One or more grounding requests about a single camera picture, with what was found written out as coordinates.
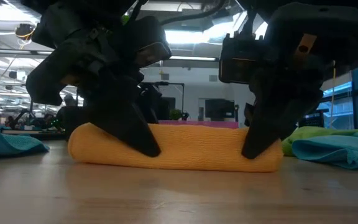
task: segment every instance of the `teal towel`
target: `teal towel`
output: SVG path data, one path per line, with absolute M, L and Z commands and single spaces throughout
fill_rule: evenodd
M 294 155 L 302 160 L 358 169 L 358 133 L 353 136 L 318 136 L 296 140 L 292 149 Z
M 48 151 L 49 148 L 38 139 L 0 133 L 0 157 L 24 156 L 29 153 Z

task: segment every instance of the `orange cloth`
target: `orange cloth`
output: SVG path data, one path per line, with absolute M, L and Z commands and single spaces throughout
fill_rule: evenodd
M 243 157 L 247 128 L 150 124 L 150 129 L 162 151 L 155 158 L 133 150 L 90 123 L 74 130 L 68 150 L 79 162 L 153 169 L 273 172 L 283 158 L 280 141 L 254 160 Z

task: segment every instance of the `green cloth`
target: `green cloth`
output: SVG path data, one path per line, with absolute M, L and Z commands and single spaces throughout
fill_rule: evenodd
M 292 143 L 296 140 L 329 135 L 353 136 L 356 133 L 358 133 L 358 129 L 335 130 L 308 126 L 301 127 L 296 129 L 288 138 L 283 141 L 283 152 L 286 156 L 294 156 L 294 154 L 292 153 Z

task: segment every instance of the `pink box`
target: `pink box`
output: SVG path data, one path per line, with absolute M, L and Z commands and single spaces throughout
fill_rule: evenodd
M 203 125 L 214 128 L 239 128 L 239 123 L 233 121 L 159 121 L 159 123 L 172 125 Z

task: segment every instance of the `table surface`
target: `table surface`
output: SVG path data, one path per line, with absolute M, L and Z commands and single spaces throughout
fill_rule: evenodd
M 358 171 L 294 158 L 271 174 L 102 166 L 47 144 L 0 159 L 0 224 L 358 223 Z

